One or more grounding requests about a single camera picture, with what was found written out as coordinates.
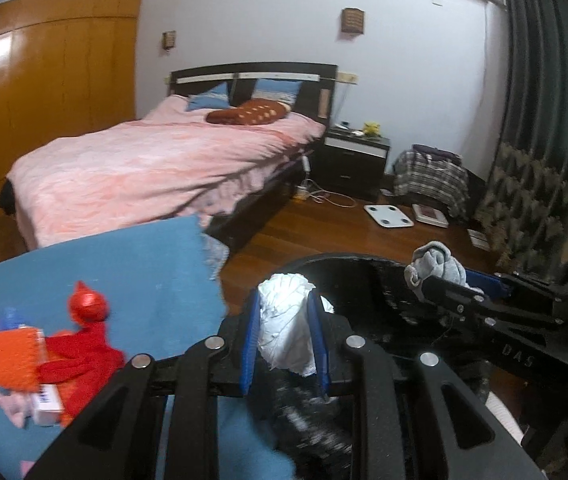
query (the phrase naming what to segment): white scale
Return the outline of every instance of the white scale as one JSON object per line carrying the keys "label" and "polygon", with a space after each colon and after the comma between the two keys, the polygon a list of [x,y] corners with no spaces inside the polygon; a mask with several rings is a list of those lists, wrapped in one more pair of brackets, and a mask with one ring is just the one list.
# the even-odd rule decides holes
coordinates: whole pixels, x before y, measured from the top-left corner
{"label": "white scale", "polygon": [[394,205],[365,205],[366,212],[382,227],[413,227],[413,220],[408,218]]}

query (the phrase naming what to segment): red toy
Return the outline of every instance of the red toy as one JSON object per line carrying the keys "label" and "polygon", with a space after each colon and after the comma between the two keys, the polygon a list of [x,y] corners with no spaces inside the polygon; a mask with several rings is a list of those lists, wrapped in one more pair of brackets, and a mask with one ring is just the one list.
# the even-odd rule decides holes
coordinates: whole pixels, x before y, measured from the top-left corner
{"label": "red toy", "polygon": [[64,403],[64,411],[75,417],[106,385],[110,377],[124,366],[124,354],[106,341],[109,307],[106,298],[77,282],[68,298],[71,318],[83,328],[72,335],[46,338],[46,349],[65,359],[38,367],[40,382],[56,384],[75,379],[75,389]]}
{"label": "red toy", "polygon": [[78,325],[104,321],[109,315],[106,298],[84,282],[75,284],[75,291],[68,298],[68,311]]}

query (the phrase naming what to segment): pillow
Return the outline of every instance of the pillow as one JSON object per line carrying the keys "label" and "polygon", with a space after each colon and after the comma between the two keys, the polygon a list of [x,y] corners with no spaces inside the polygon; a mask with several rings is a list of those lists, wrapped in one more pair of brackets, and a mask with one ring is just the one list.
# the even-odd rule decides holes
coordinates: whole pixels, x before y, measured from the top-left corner
{"label": "pillow", "polygon": [[268,99],[289,105],[295,105],[301,81],[283,81],[281,79],[257,79],[251,99]]}
{"label": "pillow", "polygon": [[206,92],[190,96],[186,111],[192,112],[200,108],[217,108],[223,110],[230,107],[231,105],[228,102],[228,83],[220,83],[215,88],[211,88]]}
{"label": "pillow", "polygon": [[169,95],[160,104],[148,112],[144,121],[171,122],[175,114],[182,114],[186,111],[189,99],[181,95]]}
{"label": "pillow", "polygon": [[216,110],[206,116],[207,123],[213,124],[270,124],[285,117],[290,106],[267,99],[251,99],[237,108],[230,110]]}

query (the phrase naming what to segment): screw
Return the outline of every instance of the screw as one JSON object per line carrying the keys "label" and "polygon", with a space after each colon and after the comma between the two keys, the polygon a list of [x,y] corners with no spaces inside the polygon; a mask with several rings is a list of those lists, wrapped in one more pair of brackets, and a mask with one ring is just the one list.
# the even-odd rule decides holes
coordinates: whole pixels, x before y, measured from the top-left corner
{"label": "screw", "polygon": [[222,348],[222,346],[224,346],[225,343],[226,341],[224,341],[224,338],[220,337],[219,335],[212,335],[211,337],[207,338],[206,341],[204,341],[204,345],[209,350],[219,350],[220,348]]}
{"label": "screw", "polygon": [[360,335],[349,335],[346,338],[346,344],[350,346],[350,348],[362,348],[362,346],[366,344],[366,339]]}
{"label": "screw", "polygon": [[426,366],[435,366],[439,362],[439,357],[433,354],[433,352],[424,352],[419,356],[419,360]]}
{"label": "screw", "polygon": [[138,354],[130,360],[130,363],[133,365],[133,368],[146,368],[149,364],[151,364],[151,356],[147,354]]}

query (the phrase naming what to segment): blue towel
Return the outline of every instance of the blue towel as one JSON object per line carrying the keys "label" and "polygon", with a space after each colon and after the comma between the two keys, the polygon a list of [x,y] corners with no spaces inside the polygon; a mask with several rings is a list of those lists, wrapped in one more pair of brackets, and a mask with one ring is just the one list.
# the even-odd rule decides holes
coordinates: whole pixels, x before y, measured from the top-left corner
{"label": "blue towel", "polygon": [[[3,262],[0,310],[17,308],[46,335],[74,330],[66,300],[77,280],[106,296],[110,343],[127,359],[182,354],[217,333],[225,314],[195,217],[79,238]],[[291,461],[257,436],[243,399],[220,399],[218,424],[221,480],[293,477]],[[19,479],[20,461],[37,460],[60,431],[30,421],[19,430],[0,409],[0,473]]]}

